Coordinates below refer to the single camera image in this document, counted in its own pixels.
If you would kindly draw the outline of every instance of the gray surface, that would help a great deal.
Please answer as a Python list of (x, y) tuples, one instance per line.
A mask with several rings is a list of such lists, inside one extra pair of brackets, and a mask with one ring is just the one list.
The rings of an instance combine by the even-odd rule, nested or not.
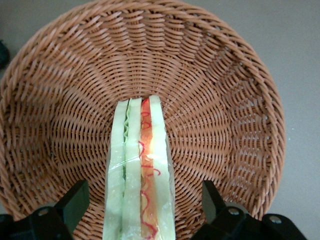
[[(0, 0), (0, 39), (14, 56), (37, 29), (85, 2)], [(270, 212), (289, 217), (309, 240), (319, 239), (320, 1), (202, 0), (197, 4), (234, 28), (268, 66), (282, 98), (287, 139), (283, 177)]]

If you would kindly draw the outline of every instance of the plastic-wrapped sandwich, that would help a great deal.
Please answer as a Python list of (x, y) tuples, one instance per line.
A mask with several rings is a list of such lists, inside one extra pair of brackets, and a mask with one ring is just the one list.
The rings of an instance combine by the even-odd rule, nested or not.
[(106, 171), (103, 240), (176, 239), (167, 147), (158, 96), (118, 102)]

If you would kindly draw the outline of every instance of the black clamp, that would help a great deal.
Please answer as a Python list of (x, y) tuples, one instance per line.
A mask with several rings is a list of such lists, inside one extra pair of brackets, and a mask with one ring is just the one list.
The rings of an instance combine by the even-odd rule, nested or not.
[(89, 207), (89, 184), (80, 180), (55, 206), (45, 206), (14, 222), (0, 215), (0, 240), (73, 240), (72, 232)]
[(0, 69), (4, 68), (9, 62), (8, 48), (0, 40)]
[(202, 209), (208, 223), (192, 240), (307, 240), (285, 216), (266, 214), (259, 221), (243, 207), (227, 206), (212, 181), (203, 182)]

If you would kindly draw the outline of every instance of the woven basket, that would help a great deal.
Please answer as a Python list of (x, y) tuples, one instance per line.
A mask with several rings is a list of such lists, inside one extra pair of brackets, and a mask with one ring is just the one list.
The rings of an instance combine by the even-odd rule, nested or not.
[(0, 199), (15, 220), (79, 179), (75, 239), (101, 239), (116, 103), (159, 95), (175, 173), (177, 239), (205, 221), (202, 180), (256, 218), (282, 174), (284, 117), (255, 51), (215, 15), (174, 1), (96, 1), (43, 27), (0, 85)]

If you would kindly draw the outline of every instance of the sandwich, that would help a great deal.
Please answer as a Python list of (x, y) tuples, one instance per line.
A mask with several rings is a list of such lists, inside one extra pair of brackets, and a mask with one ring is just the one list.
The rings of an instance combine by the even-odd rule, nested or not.
[(103, 240), (174, 240), (174, 189), (160, 98), (119, 101), (106, 170)]

